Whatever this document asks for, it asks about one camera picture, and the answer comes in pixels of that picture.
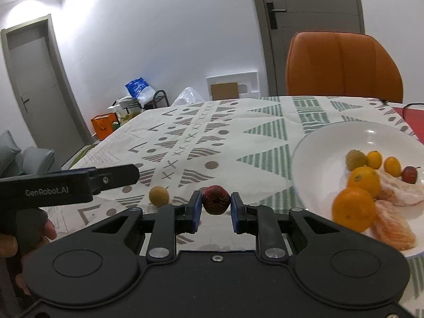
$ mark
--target brown cardboard piece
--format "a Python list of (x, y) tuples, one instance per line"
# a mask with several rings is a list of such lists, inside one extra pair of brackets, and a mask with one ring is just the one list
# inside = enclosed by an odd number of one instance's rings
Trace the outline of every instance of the brown cardboard piece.
[(211, 85), (212, 100), (238, 99), (237, 82)]

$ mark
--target tablecloth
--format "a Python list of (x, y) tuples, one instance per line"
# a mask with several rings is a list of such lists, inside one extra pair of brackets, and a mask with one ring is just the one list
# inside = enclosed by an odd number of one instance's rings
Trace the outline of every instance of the tablecloth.
[[(374, 98), (281, 96), (207, 101), (148, 110), (92, 149), (74, 168), (135, 164), (139, 182), (102, 192), (89, 204), (47, 209), (59, 236), (101, 221), (129, 207), (157, 210), (149, 190), (165, 187), (171, 202), (188, 202), (193, 191), (221, 185), (237, 191), (245, 204), (259, 202), (275, 211), (302, 206), (292, 187), (291, 157), (305, 135), (330, 123), (371, 121), (415, 137), (388, 105)], [(141, 254), (145, 253), (148, 238)], [(178, 249), (255, 248), (254, 237), (232, 231), (229, 210), (203, 212), (199, 232), (179, 235)], [(424, 256), (409, 259), (411, 280), (401, 304), (424, 317)]]

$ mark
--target white bowl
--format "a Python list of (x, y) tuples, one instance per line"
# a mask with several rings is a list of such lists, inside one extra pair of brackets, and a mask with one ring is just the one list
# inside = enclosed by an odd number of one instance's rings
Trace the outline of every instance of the white bowl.
[[(379, 123), (333, 123), (307, 135), (293, 154), (293, 184), (305, 208), (331, 220), (332, 202), (346, 187), (349, 171), (345, 156), (351, 149), (365, 154), (379, 151), (383, 161), (394, 156), (402, 168), (421, 166), (416, 185), (424, 185), (424, 145), (419, 141)], [(417, 246), (402, 253), (405, 257), (424, 253), (424, 204), (397, 209), (417, 236)], [(365, 234), (372, 236), (369, 230)]]

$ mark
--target orange fruit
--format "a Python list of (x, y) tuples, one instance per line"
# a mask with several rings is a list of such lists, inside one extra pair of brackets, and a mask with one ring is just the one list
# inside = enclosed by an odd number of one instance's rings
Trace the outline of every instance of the orange fruit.
[(384, 160), (384, 171), (394, 177), (400, 177), (402, 174), (402, 168), (400, 167), (399, 160), (394, 156), (388, 157)]
[(378, 170), (383, 162), (383, 157), (378, 151), (371, 151), (367, 154), (367, 166)]
[(376, 217), (374, 200), (364, 189), (344, 189), (333, 201), (332, 215), (335, 223), (362, 233)]
[(381, 190), (378, 174), (368, 166), (354, 169), (347, 180), (346, 186), (364, 189), (370, 193), (372, 198), (376, 198)]

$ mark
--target gray door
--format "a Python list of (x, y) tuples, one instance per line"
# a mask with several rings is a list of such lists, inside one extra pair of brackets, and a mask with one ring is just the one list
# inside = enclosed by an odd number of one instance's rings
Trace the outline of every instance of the gray door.
[[(300, 31), (337, 31), (364, 33), (362, 6), (360, 0), (262, 0), (257, 5), (258, 14), (267, 14), (268, 24), (260, 25), (262, 37), (271, 38), (273, 63), (267, 61), (275, 71), (276, 93), (286, 94), (285, 67), (286, 58), (292, 37)], [(269, 15), (264, 6), (273, 2), (274, 9), (287, 10), (285, 13), (274, 13), (276, 29), (271, 29)]]
[(11, 75), (24, 102), (28, 128), (40, 148), (62, 165), (84, 146), (63, 99), (50, 58), (47, 25), (8, 35)]

